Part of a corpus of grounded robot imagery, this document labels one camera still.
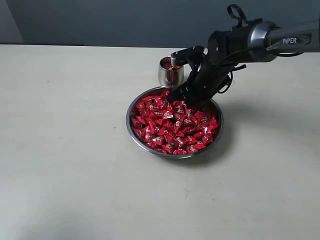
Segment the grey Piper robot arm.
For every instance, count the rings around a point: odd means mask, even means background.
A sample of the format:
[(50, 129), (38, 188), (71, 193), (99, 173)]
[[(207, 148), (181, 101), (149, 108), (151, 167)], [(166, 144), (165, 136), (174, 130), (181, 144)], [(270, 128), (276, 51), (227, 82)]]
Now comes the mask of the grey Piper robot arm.
[(215, 31), (207, 47), (196, 45), (170, 55), (172, 66), (188, 64), (191, 72), (168, 99), (196, 106), (216, 94), (225, 93), (233, 82), (233, 73), (246, 68), (248, 63), (269, 63), (277, 57), (319, 51), (319, 20), (279, 27), (274, 22), (258, 19), (229, 31)]

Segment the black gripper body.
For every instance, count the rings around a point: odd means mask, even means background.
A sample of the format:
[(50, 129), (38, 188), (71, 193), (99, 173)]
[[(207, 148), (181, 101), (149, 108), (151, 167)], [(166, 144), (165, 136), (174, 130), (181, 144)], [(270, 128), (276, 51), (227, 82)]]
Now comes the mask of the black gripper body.
[(192, 71), (183, 87), (185, 102), (202, 102), (210, 99), (219, 90), (219, 86), (233, 70), (233, 62), (213, 64), (209, 56), (205, 56), (200, 68)]

